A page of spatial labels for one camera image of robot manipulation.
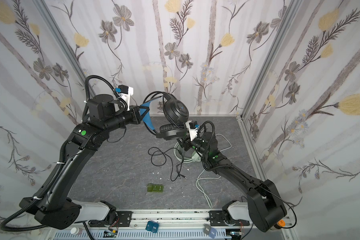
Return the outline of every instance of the yellow flower print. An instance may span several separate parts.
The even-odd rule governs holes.
[[[82,35],[80,35],[78,33],[75,33],[74,40],[75,40],[76,45],[79,47],[85,47],[89,43],[89,39],[86,39],[85,37],[83,37]]]
[[[191,29],[195,25],[196,21],[192,18],[187,18],[187,28]]]
[[[319,28],[321,31],[327,31],[337,20],[339,17],[339,9],[332,12],[328,12],[324,16],[319,19]]]
[[[265,101],[265,105],[268,106],[268,104],[271,103],[271,107],[276,106],[275,103],[275,96],[274,95],[269,95],[268,99]]]
[[[329,57],[330,55],[332,55],[332,53],[333,53],[333,48],[332,48],[332,45],[329,43],[329,44],[324,48],[324,50],[321,52],[320,57],[326,58],[326,57]]]
[[[334,105],[347,115],[360,115],[360,93],[350,95]]]
[[[221,39],[220,45],[226,47],[231,45],[234,41],[235,39],[233,38],[233,36],[229,33],[226,33]]]
[[[16,20],[13,11],[4,1],[0,1],[0,21],[5,24],[12,24]]]
[[[174,77],[166,77],[165,80],[169,83],[177,83],[177,79]]]
[[[66,107],[68,104],[71,103],[71,98],[63,98],[60,102],[60,106],[62,108]]]
[[[168,12],[176,13],[180,10],[180,0],[168,0],[164,7]]]
[[[40,35],[40,28],[39,25],[34,24],[34,23],[30,23],[29,26],[31,27],[32,31],[34,34],[36,34],[37,36]]]

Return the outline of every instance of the gray flower print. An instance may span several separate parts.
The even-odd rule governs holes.
[[[268,34],[268,26],[269,23],[263,23],[262,21],[260,21],[259,24],[253,29],[254,33],[248,34],[247,43],[251,43],[253,40],[259,43],[261,41],[261,37]]]
[[[117,33],[117,30],[113,25],[113,22],[101,20],[100,29],[104,31],[103,33],[99,34],[101,41],[106,43],[108,39],[110,39],[111,41],[116,42],[114,34]]]
[[[193,63],[191,63],[189,60],[191,59],[191,57],[189,56],[189,54],[182,54],[179,57],[179,61],[181,62],[181,67],[185,67],[187,66],[188,68],[191,68]]]
[[[41,58],[38,58],[37,61],[33,62],[33,69],[39,73],[39,78],[50,80],[50,74],[52,74],[52,68],[51,66],[45,66],[45,63]]]
[[[255,122],[255,121],[256,121],[256,118],[257,118],[256,113],[253,112],[253,114],[250,116],[250,121],[251,121],[251,122]]]
[[[177,58],[178,56],[180,56],[180,52],[176,51],[176,49],[177,49],[176,43],[167,43],[165,45],[166,52],[164,53],[164,55],[168,56],[169,59],[173,59],[173,57]]]
[[[254,139],[257,138],[257,135],[259,134],[259,132],[260,132],[259,127],[256,124],[254,124],[251,129],[251,133],[252,133]]]
[[[300,67],[300,64],[297,64],[296,61],[293,61],[290,65],[289,65],[289,69],[285,70],[285,81],[290,81],[293,82],[296,79],[295,73],[298,72]]]
[[[69,78],[68,71],[63,70],[62,66],[58,63],[53,66],[53,71],[55,72],[56,77],[60,77],[61,81],[64,82],[64,77]]]
[[[157,109],[159,109],[160,111],[162,111],[163,110],[163,102],[158,102],[158,107],[157,107]]]
[[[125,31],[129,31],[129,26],[134,26],[135,23],[129,18],[132,16],[131,11],[126,6],[121,6],[115,4],[113,11],[117,14],[118,17],[113,17],[113,22],[116,26],[123,26]]]
[[[297,101],[295,95],[299,94],[300,85],[294,82],[293,84],[289,85],[288,89],[289,92],[285,95],[285,97],[289,98],[289,104],[293,104]]]
[[[271,22],[271,25],[270,27],[271,28],[278,28],[283,17],[284,17],[284,13],[285,11],[287,10],[287,6],[284,6],[280,11],[279,11],[279,18],[274,18],[272,19],[272,22]]]

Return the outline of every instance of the black cable sleeve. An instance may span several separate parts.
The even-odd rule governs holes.
[[[231,166],[231,165],[220,165],[220,166],[216,166],[216,167],[211,167],[211,168],[207,168],[207,166],[205,165],[205,162],[203,162],[203,168],[207,171],[207,172],[210,172],[210,171],[213,171],[219,167],[230,167],[230,168],[234,168],[234,166]]]
[[[91,95],[89,92],[89,80],[91,80],[92,78],[97,78],[100,79],[101,81],[105,82],[109,88],[112,90],[113,94],[116,96],[116,98],[124,105],[124,109],[128,108],[127,103],[124,101],[124,99],[120,98],[119,94],[115,92],[114,87],[112,86],[112,84],[110,84],[110,82],[108,82],[106,79],[97,76],[97,75],[90,75],[87,76],[85,81],[84,81],[84,89],[85,89],[85,97],[86,97],[86,102],[90,99]],[[84,111],[83,111],[83,115],[82,115],[82,119],[84,119],[84,117],[86,116],[86,114],[88,113],[88,105],[87,103],[85,103],[85,107],[84,107]]]
[[[205,122],[203,122],[202,125],[200,125],[199,129],[197,130],[197,137],[200,138],[200,131],[201,131],[201,129],[202,129],[203,127],[205,127],[205,125],[206,125],[207,123],[209,123],[209,124],[211,125],[211,127],[212,127],[212,134],[211,134],[211,137],[209,138],[209,140],[208,140],[208,142],[207,142],[207,145],[206,145],[206,148],[205,148],[205,150],[204,150],[204,152],[203,152],[203,156],[202,156],[202,159],[201,159],[202,162],[205,162],[206,159],[208,158],[208,157],[206,157],[205,155],[206,155],[206,153],[207,153],[207,151],[208,151],[208,149],[209,149],[209,147],[210,147],[210,142],[211,142],[212,138],[215,136],[215,125],[214,125],[213,122],[211,122],[211,121],[205,121]]]
[[[93,238],[91,232],[89,231],[87,224],[86,224],[85,222],[83,222],[83,225],[84,225],[85,231],[86,231],[87,234],[88,234],[89,239],[90,239],[90,240],[95,240],[95,239]]]
[[[60,148],[60,157],[59,157],[60,162],[64,162],[65,147],[67,146],[67,144],[68,144],[68,140],[66,140]],[[13,219],[17,218],[20,214],[28,211],[34,205],[36,205],[40,201],[40,199],[42,199],[45,196],[45,194],[49,191],[49,189],[53,186],[53,184],[56,182],[63,167],[64,167],[64,164],[58,164],[58,167],[57,167],[55,173],[53,174],[51,180],[49,180],[48,184],[37,196],[37,198],[39,198],[39,199],[32,199],[32,201],[28,205],[26,205],[24,208],[18,210],[11,216],[4,219],[0,223],[0,229],[3,231],[6,231],[6,232],[23,232],[23,231],[31,231],[31,230],[36,230],[36,229],[47,227],[46,225],[37,225],[37,226],[32,226],[32,227],[8,227],[8,226],[6,226],[6,224],[9,223],[10,221],[12,221]]]

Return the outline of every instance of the white bracket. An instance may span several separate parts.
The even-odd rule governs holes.
[[[129,101],[130,101],[130,97],[133,95],[133,88],[132,87],[128,87],[128,94],[125,93],[119,93],[120,97],[122,99],[124,99],[124,101],[127,103],[128,107],[127,107],[127,111],[129,111]]]
[[[187,126],[188,128],[188,132],[189,132],[189,136],[191,137],[191,141],[193,141],[195,139],[195,137],[197,137],[197,130],[198,130],[198,127],[195,128],[195,129],[191,129],[191,127],[189,126],[189,123],[192,122],[191,120],[187,121],[185,123],[185,125]]]

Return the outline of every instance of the black cable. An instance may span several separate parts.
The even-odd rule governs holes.
[[[202,129],[203,127],[205,127],[205,125],[206,125],[207,123],[209,123],[209,124],[211,125],[211,127],[212,127],[212,134],[211,134],[211,137],[209,138],[209,140],[208,140],[208,142],[207,142],[206,148],[204,149],[203,156],[202,156],[202,162],[206,162],[206,160],[207,160],[207,158],[208,158],[208,156],[206,156],[206,153],[207,153],[207,151],[208,151],[208,149],[209,149],[209,147],[210,147],[210,142],[211,142],[213,136],[215,135],[215,125],[213,124],[213,122],[211,122],[211,121],[205,121],[205,122],[203,122],[203,123],[200,125],[199,129],[197,130],[197,137],[200,138],[200,131],[201,131],[201,129]]]
[[[153,148],[156,148],[157,150],[154,151],[153,153],[149,153],[149,151],[150,151],[151,149],[153,149]],[[179,163],[179,164],[176,165],[177,176],[176,176],[176,178],[175,178],[174,180],[172,180],[173,160],[172,160],[172,158],[171,158],[168,154],[166,154],[166,152],[168,152],[168,151],[171,150],[171,149],[176,149],[176,150],[179,152],[179,154],[182,156],[182,161],[181,161],[181,163]],[[150,149],[148,149],[148,154],[151,156],[151,163],[152,163],[154,166],[157,166],[157,167],[163,166],[163,165],[167,162],[167,157],[169,157],[169,159],[171,160],[171,163],[172,163],[172,170],[171,170],[171,175],[170,175],[171,181],[174,182],[179,176],[182,176],[182,177],[184,177],[184,178],[187,178],[186,176],[180,174],[181,168],[182,168],[183,162],[184,162],[184,156],[183,156],[183,154],[181,153],[181,151],[180,151],[179,149],[174,148],[174,147],[171,147],[171,148],[168,149],[167,151],[164,151],[164,152],[163,152],[163,151],[161,151],[158,147],[151,147]],[[164,156],[164,158],[165,158],[164,163],[163,163],[163,164],[160,164],[160,165],[154,164],[154,162],[152,161],[153,156],[159,156],[159,155],[163,155],[163,156]]]
[[[149,98],[149,96],[151,96],[151,95],[154,94],[154,93],[160,94],[160,93],[164,93],[164,92],[161,92],[161,91],[151,92],[150,94],[148,94],[148,95],[144,98],[143,103],[145,103],[145,102],[147,101],[147,99]]]
[[[247,234],[245,234],[241,239],[245,238],[246,235],[250,234],[252,228],[253,228],[253,222],[252,222],[252,226],[251,226],[250,230],[249,230],[249,231],[247,232]]]
[[[83,222],[83,225],[84,225],[85,231],[86,231],[87,234],[88,234],[89,239],[90,239],[90,240],[95,240],[95,239],[93,238],[91,232],[89,231],[87,224],[86,224],[85,222]]]
[[[121,137],[120,137],[118,140],[116,140],[116,141],[110,141],[109,138],[108,138],[108,139],[107,139],[107,142],[109,142],[109,143],[119,142],[119,141],[125,136],[125,133],[127,132],[127,126],[124,126],[124,127],[122,127],[122,128],[124,128],[123,136],[121,136]]]
[[[61,148],[60,148],[60,157],[59,157],[59,161],[60,162],[64,162],[64,155],[65,155],[65,147],[68,144],[68,140],[66,140]],[[7,232],[23,232],[23,231],[31,231],[31,230],[36,230],[36,229],[40,229],[40,228],[45,228],[47,227],[46,225],[37,225],[37,226],[32,226],[32,227],[8,227],[6,226],[7,223],[9,223],[10,221],[12,221],[13,219],[15,219],[16,217],[18,217],[20,214],[28,211],[29,209],[31,209],[34,205],[36,205],[41,199],[43,199],[43,197],[45,196],[45,194],[49,191],[49,189],[54,185],[54,183],[56,182],[62,168],[64,167],[64,164],[58,164],[56,166],[56,170],[55,173],[53,174],[51,180],[49,180],[48,184],[45,186],[45,188],[39,193],[39,195],[37,196],[37,198],[33,198],[32,201],[27,204],[24,208],[18,210],[17,212],[15,212],[14,214],[12,214],[11,216],[5,218],[1,223],[0,223],[0,229],[3,231],[7,231]]]
[[[85,81],[84,81],[84,89],[85,89],[85,96],[86,96],[86,102],[90,99],[91,95],[89,92],[89,80],[92,78],[97,78],[100,79],[101,81],[105,82],[109,88],[112,90],[113,94],[116,96],[116,98],[124,105],[124,109],[128,108],[128,104],[124,101],[124,99],[120,98],[119,94],[116,93],[115,88],[112,86],[112,84],[110,84],[110,82],[108,82],[106,79],[97,76],[97,75],[90,75],[87,76]],[[88,104],[85,103],[85,107],[84,107],[84,111],[83,111],[83,115],[82,115],[82,119],[84,119],[84,117],[86,116],[86,114],[88,113]]]

